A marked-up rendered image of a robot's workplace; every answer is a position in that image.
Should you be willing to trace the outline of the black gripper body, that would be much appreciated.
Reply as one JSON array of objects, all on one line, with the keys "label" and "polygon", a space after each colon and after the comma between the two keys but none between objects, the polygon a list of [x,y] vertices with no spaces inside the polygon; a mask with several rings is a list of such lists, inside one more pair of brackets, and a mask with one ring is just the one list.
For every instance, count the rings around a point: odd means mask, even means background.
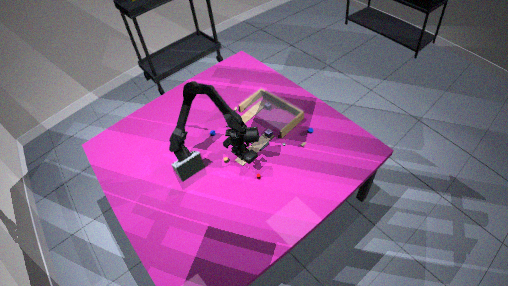
[{"label": "black gripper body", "polygon": [[225,148],[228,148],[228,146],[229,146],[229,145],[232,145],[232,146],[233,146],[233,147],[231,148],[231,149],[232,149],[232,151],[234,151],[235,153],[237,152],[238,154],[240,153],[240,155],[244,156],[244,157],[243,157],[243,159],[244,159],[247,163],[251,164],[251,163],[252,163],[252,162],[253,162],[253,161],[254,161],[254,160],[258,157],[258,154],[257,154],[257,152],[255,152],[255,151],[253,151],[253,150],[250,150],[250,151],[248,152],[248,148],[246,148],[246,147],[247,147],[247,145],[246,145],[246,144],[244,144],[244,142],[245,142],[245,141],[244,141],[244,139],[243,139],[242,143],[240,143],[240,144],[233,144],[233,143],[231,142],[231,138],[230,138],[230,136],[229,136],[226,140],[224,140],[224,141],[223,141],[223,146],[224,146]]}]

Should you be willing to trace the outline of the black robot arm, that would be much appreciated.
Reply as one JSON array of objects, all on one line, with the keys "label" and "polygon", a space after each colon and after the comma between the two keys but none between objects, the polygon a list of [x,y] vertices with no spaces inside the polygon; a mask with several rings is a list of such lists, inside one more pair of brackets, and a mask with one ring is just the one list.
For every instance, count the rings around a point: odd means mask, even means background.
[{"label": "black robot arm", "polygon": [[259,141],[258,127],[247,127],[242,121],[242,117],[220,97],[217,90],[213,85],[197,83],[196,81],[189,82],[183,88],[183,104],[181,107],[180,115],[177,125],[169,138],[169,151],[174,153],[178,162],[182,162],[189,158],[191,153],[185,147],[184,140],[186,139],[187,131],[185,131],[185,124],[193,99],[197,94],[206,94],[217,106],[224,116],[224,119],[231,129],[227,129],[225,136],[230,136],[233,144],[242,143],[243,139],[249,147],[251,142]]}]

